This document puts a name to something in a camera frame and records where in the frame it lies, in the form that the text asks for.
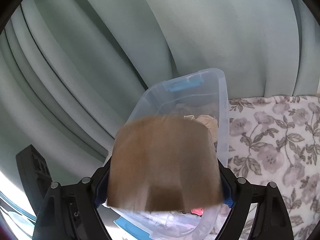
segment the curtain fold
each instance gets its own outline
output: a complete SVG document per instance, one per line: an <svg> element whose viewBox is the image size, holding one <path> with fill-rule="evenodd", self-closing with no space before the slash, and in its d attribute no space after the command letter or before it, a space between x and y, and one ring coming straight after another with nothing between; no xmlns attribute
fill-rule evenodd
<svg viewBox="0 0 320 240"><path fill-rule="evenodd" d="M22 90L10 72L7 64L14 64L9 57L4 59L3 44L5 34L1 34L0 54L0 102L1 132L11 139L4 141L1 151L1 171L21 188L16 169L15 155L18 151L14 145L25 147L32 143L48 162L52 177L62 184L75 183L82 176L91 176L102 162L89 155L84 149L72 142L60 132L28 98L30 92Z"/></svg>
<svg viewBox="0 0 320 240"><path fill-rule="evenodd" d="M299 35L291 0L147 0L180 75L217 67L229 98L293 93Z"/></svg>
<svg viewBox="0 0 320 240"><path fill-rule="evenodd" d="M32 143L55 180L90 176L148 87L205 68L229 99L315 94L319 35L301 0L23 0L0 36L0 168L21 187Z"/></svg>

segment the pink object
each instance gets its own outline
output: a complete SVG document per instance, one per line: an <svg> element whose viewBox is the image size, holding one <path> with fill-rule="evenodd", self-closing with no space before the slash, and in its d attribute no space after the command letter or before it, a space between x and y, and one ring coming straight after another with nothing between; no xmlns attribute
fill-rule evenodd
<svg viewBox="0 0 320 240"><path fill-rule="evenodd" d="M193 208L193 209L191 209L191 213L196 214L198 216L202 216L203 208Z"/></svg>

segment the floral blanket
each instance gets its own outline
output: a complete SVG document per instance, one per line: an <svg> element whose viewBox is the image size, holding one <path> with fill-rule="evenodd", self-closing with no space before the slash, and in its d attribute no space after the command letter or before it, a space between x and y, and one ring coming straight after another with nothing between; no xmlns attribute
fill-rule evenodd
<svg viewBox="0 0 320 240"><path fill-rule="evenodd" d="M252 184L277 183L294 239L306 240L320 219L320 98L275 96L229 101L229 168ZM252 204L241 239L247 239ZM228 215L223 206L208 239Z"/></svg>

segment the gray flower print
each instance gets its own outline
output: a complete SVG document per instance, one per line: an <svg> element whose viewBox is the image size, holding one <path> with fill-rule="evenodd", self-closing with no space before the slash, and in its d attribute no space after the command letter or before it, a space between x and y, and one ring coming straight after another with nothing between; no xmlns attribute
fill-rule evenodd
<svg viewBox="0 0 320 240"><path fill-rule="evenodd" d="M276 102L276 104L273 106L272 111L275 114L281 114L283 115L284 112L288 111L290 109L289 104L284 99L284 97L280 97L280 102Z"/></svg>
<svg viewBox="0 0 320 240"><path fill-rule="evenodd" d="M284 157L278 152L273 145L266 145L259 149L257 154L258 160L262 161L262 165L266 171L274 174L284 163Z"/></svg>
<svg viewBox="0 0 320 240"><path fill-rule="evenodd" d="M313 102L310 102L308 107L316 115L316 120L318 120L320 116L320 107Z"/></svg>
<svg viewBox="0 0 320 240"><path fill-rule="evenodd" d="M290 167L284 173L282 182L286 187L294 186L299 179L304 177L304 166L300 163L300 160L296 160L294 165Z"/></svg>
<svg viewBox="0 0 320 240"><path fill-rule="evenodd" d="M270 104L271 102L267 102L266 98L255 98L252 102L255 106L265 106Z"/></svg>
<svg viewBox="0 0 320 240"><path fill-rule="evenodd" d="M308 122L309 119L310 114L304 108L297 109L295 114L292 116L293 122L298 126L305 125L305 123Z"/></svg>
<svg viewBox="0 0 320 240"><path fill-rule="evenodd" d="M254 118L258 123L262 124L261 132L265 132L269 129L269 125L275 122L275 119L271 115L267 115L266 112L254 113Z"/></svg>
<svg viewBox="0 0 320 240"><path fill-rule="evenodd" d="M251 126L251 122L244 117L234 119L230 124L230 135L233 137L242 135L243 133L248 132L251 129Z"/></svg>
<svg viewBox="0 0 320 240"><path fill-rule="evenodd" d="M317 184L320 180L319 173L314 174L310 177L307 186L302 191L301 200L305 204L309 204L313 198L316 196L317 192Z"/></svg>

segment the brown paper bag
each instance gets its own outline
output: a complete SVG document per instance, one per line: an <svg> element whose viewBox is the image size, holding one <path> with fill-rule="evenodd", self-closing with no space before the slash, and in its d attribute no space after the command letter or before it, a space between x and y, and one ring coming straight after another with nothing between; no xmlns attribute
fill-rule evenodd
<svg viewBox="0 0 320 240"><path fill-rule="evenodd" d="M176 116L147 117L116 135L108 206L134 211L185 211L222 202L209 130Z"/></svg>

